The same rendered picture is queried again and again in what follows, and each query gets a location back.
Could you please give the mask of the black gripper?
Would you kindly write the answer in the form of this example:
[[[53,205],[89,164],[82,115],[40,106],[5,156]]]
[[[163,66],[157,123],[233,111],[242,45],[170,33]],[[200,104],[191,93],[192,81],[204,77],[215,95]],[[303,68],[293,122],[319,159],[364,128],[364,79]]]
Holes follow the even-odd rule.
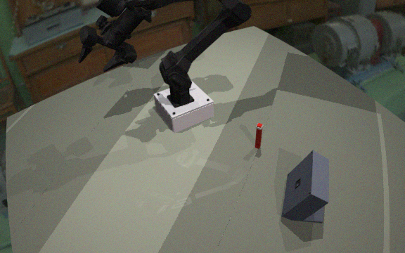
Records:
[[[103,37],[98,36],[97,31],[87,25],[81,28],[79,36],[82,43],[82,52],[79,57],[79,63],[88,56],[92,51],[92,46],[95,46],[96,43],[115,50],[113,57],[103,68],[104,72],[122,64],[127,64],[128,62],[133,63],[136,60],[137,54],[134,47],[131,44],[123,42],[125,39],[131,38],[131,32],[123,28],[118,23],[117,19],[112,21],[112,26],[107,32],[103,33]]]

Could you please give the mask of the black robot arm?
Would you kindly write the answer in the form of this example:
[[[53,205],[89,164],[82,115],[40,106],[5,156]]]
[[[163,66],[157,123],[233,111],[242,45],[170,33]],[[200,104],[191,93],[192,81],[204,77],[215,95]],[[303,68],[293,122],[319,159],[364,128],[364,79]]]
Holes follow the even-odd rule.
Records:
[[[127,31],[133,32],[142,20],[152,22],[152,10],[179,1],[195,0],[99,0],[96,7],[111,16],[111,18],[120,15],[117,19],[118,23]],[[189,41],[181,51],[175,53],[170,51],[161,59],[160,73],[165,84],[169,84],[170,95],[167,98],[174,108],[194,101],[194,98],[189,93],[192,81],[188,76],[192,62],[225,31],[243,24],[252,16],[251,8],[241,0],[219,1],[223,5],[217,17]],[[150,11],[145,11],[141,7]],[[125,8],[127,9],[123,12]],[[96,25],[101,30],[101,36],[110,29],[111,22],[107,21],[107,18],[102,15],[98,18]]]

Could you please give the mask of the dark grey sloped panel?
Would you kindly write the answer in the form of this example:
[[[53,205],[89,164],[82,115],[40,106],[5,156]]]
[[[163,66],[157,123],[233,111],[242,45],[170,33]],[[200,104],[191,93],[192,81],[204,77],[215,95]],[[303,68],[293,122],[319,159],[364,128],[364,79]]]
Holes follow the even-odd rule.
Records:
[[[329,160],[312,150],[288,175],[282,217],[323,223],[329,202]]]

